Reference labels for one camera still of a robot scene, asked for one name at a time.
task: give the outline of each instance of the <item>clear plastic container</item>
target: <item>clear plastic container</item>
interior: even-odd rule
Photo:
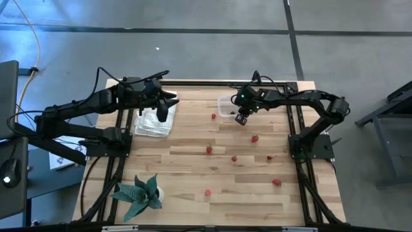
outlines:
[[[222,96],[218,98],[218,112],[221,117],[235,118],[238,114],[239,106],[230,101],[232,96]]]

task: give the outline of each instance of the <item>computer mouse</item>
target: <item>computer mouse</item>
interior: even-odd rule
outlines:
[[[6,188],[14,188],[21,180],[20,160],[10,158],[0,167],[1,182]]]

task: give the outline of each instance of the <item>wooden tabletop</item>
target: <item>wooden tabletop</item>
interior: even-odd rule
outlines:
[[[297,83],[299,91],[315,89],[312,81]],[[107,87],[114,84],[115,81],[108,80]],[[133,184],[135,175],[146,181],[157,173],[158,185],[165,193],[163,209],[147,208],[128,224],[304,225],[295,164],[288,153],[290,132],[285,107],[261,110],[248,118],[246,126],[241,126],[219,115],[211,119],[212,113],[218,114],[216,99],[233,95],[236,90],[220,86],[164,86],[164,89],[177,92],[180,99],[172,131],[166,138],[134,136],[122,180],[124,184]],[[306,126],[318,118],[309,107],[303,107],[303,116]],[[97,127],[114,126],[116,117],[117,112],[99,115]],[[259,141],[251,143],[255,134],[259,135]],[[213,146],[212,155],[206,154],[208,144]],[[238,158],[235,163],[231,161],[234,155]],[[268,155],[274,157],[269,162]],[[102,157],[91,170],[84,192],[85,210],[102,191],[107,163],[108,159]],[[313,163],[320,196],[345,221],[332,166],[323,160]],[[282,185],[274,186],[273,179],[280,179]],[[210,197],[205,196],[206,189],[212,191]],[[74,220],[80,218],[80,200],[77,200]],[[308,202],[315,219],[310,197]],[[105,219],[110,205],[108,197]],[[118,203],[116,224],[123,223],[129,207],[130,203]]]

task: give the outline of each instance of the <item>white pot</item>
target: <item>white pot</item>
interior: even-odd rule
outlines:
[[[165,193],[163,192],[163,189],[159,186],[157,186],[157,190],[159,191],[159,201],[163,203],[163,199],[165,198]]]

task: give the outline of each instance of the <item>black table leg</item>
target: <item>black table leg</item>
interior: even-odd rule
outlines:
[[[32,199],[26,200],[26,210],[23,211],[23,227],[32,225]]]

